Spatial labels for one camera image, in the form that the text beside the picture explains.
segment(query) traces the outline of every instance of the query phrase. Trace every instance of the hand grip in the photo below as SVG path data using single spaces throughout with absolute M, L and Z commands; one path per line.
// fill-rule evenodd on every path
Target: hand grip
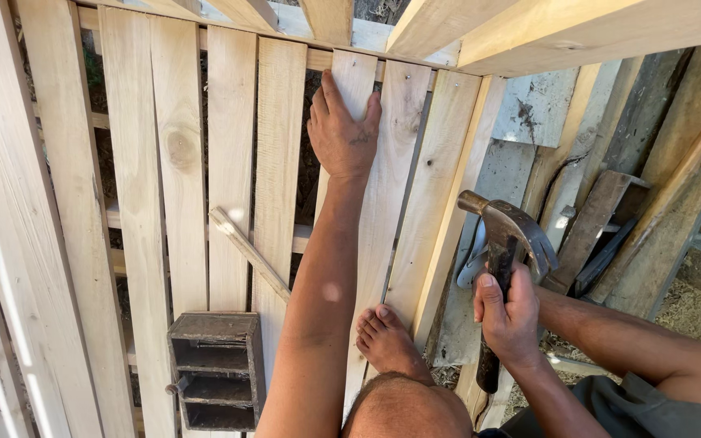
M 516 258 L 516 238 L 509 236 L 503 245 L 496 242 L 488 244 L 488 273 L 492 274 L 501 289 L 502 302 L 507 303 L 510 290 L 512 262 Z M 477 362 L 475 381 L 486 393 L 495 393 L 499 389 L 499 358 L 492 352 L 481 334 L 481 353 Z

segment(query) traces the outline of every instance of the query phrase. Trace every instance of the nail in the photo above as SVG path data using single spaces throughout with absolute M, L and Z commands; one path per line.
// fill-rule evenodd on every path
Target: nail
M 482 274 L 481 275 L 481 284 L 483 285 L 484 288 L 487 288 L 489 286 L 494 285 L 494 278 L 491 276 L 491 274 Z

